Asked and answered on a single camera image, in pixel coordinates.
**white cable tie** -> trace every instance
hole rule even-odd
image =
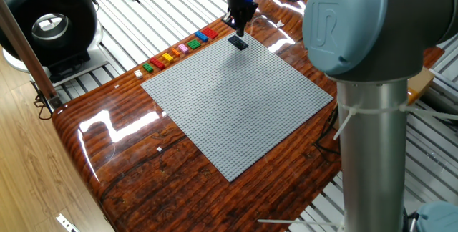
[[[317,226],[336,226],[340,228],[343,224],[326,223],[326,222],[308,222],[308,221],[285,221],[285,220],[264,220],[258,219],[260,223],[277,223],[277,224],[304,224],[304,225],[317,225]]]
[[[458,120],[458,115],[452,115],[452,114],[446,114],[446,113],[440,113],[440,112],[434,112],[434,111],[428,111],[428,110],[420,110],[415,107],[408,107],[406,105],[399,106],[399,110],[401,110],[402,112],[411,112],[411,113],[415,113],[418,115],[438,117],[440,119]]]
[[[344,130],[346,124],[349,123],[350,121],[350,118],[351,116],[354,116],[356,115],[357,111],[355,108],[353,107],[350,107],[349,108],[349,114],[346,116],[346,119],[344,120],[344,122],[342,123],[342,125],[340,126],[340,128],[337,130],[336,134],[334,135],[334,140],[337,140],[337,138],[339,137],[339,135],[342,133],[342,131]]]

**pink lego brick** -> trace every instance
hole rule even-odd
[[[185,54],[189,53],[188,47],[186,47],[184,44],[178,45],[178,47],[181,49],[181,51]]]

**orange lego brick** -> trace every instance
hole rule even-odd
[[[172,52],[176,57],[180,57],[180,53],[176,49],[172,49]]]

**glossy wood surface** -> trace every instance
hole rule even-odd
[[[335,97],[334,82],[307,58],[298,24],[303,13],[282,0],[264,0],[271,7],[256,1],[260,11],[246,32]],[[283,29],[276,27],[278,20],[286,24]],[[209,27],[219,32],[216,40],[233,32],[221,21]],[[165,52],[171,54],[168,49],[156,57],[167,69],[171,64],[161,57]],[[143,79],[134,76],[136,69]],[[333,102],[229,183],[141,88],[158,72],[135,68],[68,102],[53,116],[67,152],[115,230],[279,231],[288,225],[256,220],[297,218],[340,171],[340,163],[327,163],[312,146]],[[330,137],[323,145],[337,148]]]

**metal grating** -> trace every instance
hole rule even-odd
[[[118,77],[224,15],[226,0],[97,0],[109,64],[57,87],[63,102]]]

